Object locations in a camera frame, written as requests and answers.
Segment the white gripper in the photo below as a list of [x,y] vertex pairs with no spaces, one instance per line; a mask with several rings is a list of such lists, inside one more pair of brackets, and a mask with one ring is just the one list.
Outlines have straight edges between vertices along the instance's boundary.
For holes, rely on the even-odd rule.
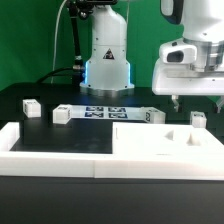
[[[224,41],[202,42],[180,38],[162,44],[152,79],[156,95],[172,95],[179,112],[180,95],[224,95]],[[216,102],[217,113],[224,96]]]

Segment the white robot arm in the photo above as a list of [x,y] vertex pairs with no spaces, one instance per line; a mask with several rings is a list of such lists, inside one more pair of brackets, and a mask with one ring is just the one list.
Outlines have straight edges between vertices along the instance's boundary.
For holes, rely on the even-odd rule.
[[[79,15],[93,17],[92,55],[85,64],[82,90],[131,90],[126,60],[127,23],[112,6],[118,0],[78,0]],[[217,96],[224,106],[224,0],[160,0],[160,12],[184,27],[182,37],[159,48],[152,91],[156,95]]]

